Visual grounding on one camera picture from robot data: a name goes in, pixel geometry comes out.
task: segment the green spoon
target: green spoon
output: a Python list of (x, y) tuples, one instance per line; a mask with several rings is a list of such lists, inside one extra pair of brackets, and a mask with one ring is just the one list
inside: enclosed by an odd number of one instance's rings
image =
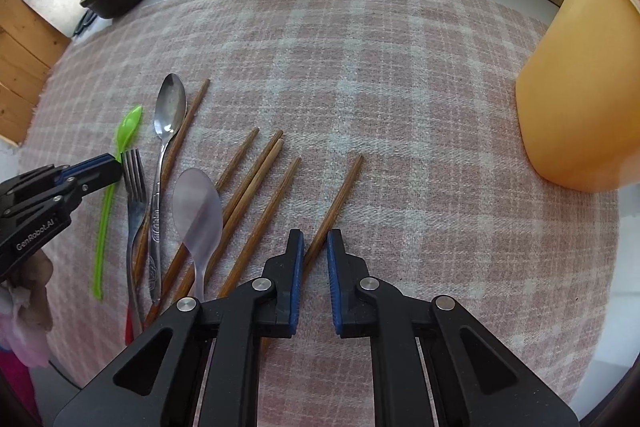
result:
[[(140, 117), (142, 116), (142, 106), (136, 106), (125, 117), (116, 129), (113, 137), (113, 143), (116, 146), (115, 158), (120, 161), (120, 153), (127, 149), (127, 145), (131, 141), (131, 137), (136, 132)], [(94, 297), (102, 299), (102, 267), (104, 266), (104, 245), (107, 241), (107, 226), (109, 225), (109, 214), (111, 213), (111, 202), (113, 201), (113, 192), (115, 184), (111, 184), (104, 192), (102, 199), (102, 214), (100, 215), (100, 227), (98, 228), (98, 242), (95, 245), (95, 264), (94, 264)]]

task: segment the yellow cup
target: yellow cup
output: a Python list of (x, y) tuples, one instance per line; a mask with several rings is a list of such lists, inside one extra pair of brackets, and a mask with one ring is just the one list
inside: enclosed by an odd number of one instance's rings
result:
[(564, 0), (516, 103), (542, 178), (585, 192), (640, 181), (640, 1)]

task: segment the fork tines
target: fork tines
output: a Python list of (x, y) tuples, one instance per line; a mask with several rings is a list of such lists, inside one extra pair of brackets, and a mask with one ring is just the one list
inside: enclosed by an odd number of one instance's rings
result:
[(124, 151), (120, 158), (127, 195), (132, 201), (146, 203), (145, 172), (142, 168), (140, 152), (138, 149), (129, 149)]

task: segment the pink and white checkered cloth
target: pink and white checkered cloth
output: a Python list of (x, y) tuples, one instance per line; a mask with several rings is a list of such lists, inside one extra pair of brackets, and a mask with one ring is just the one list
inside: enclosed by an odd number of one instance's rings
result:
[[(175, 179), (216, 179), (261, 131), (223, 201), (274, 130), (286, 146), (208, 287), (213, 297), (290, 160), (294, 185), (246, 279), (307, 243), (354, 156), (366, 156), (337, 227), (375, 276), (422, 299), (459, 299), (564, 399), (591, 359), (618, 232), (615, 193), (581, 194), (533, 171), (520, 139), (514, 79), (545, 31), (487, 0), (168, 0), (141, 8), (56, 65), (22, 147), (21, 167), (75, 163), (112, 149), (122, 115), (145, 112), (134, 145), (150, 185), (160, 147), (152, 117), (175, 72), (193, 97), (212, 84), (162, 201), (163, 267), (178, 247)], [(50, 344), (80, 382), (124, 347), (126, 195), (116, 190), (104, 290), (90, 294), (101, 194), (50, 242)], [(334, 334), (321, 257), (303, 292), (298, 334), (273, 344), (260, 383), (261, 426), (373, 425), (366, 340)]]

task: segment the triangular cutout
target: triangular cutout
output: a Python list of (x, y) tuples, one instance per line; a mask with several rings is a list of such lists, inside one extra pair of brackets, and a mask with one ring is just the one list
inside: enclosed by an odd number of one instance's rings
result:
[(151, 393), (173, 336), (173, 332), (168, 328), (158, 331), (158, 334), (114, 375), (113, 383), (140, 396)]
[(471, 361), (480, 391), (493, 394), (514, 385), (518, 378), (492, 350), (469, 328), (460, 330), (460, 338)]

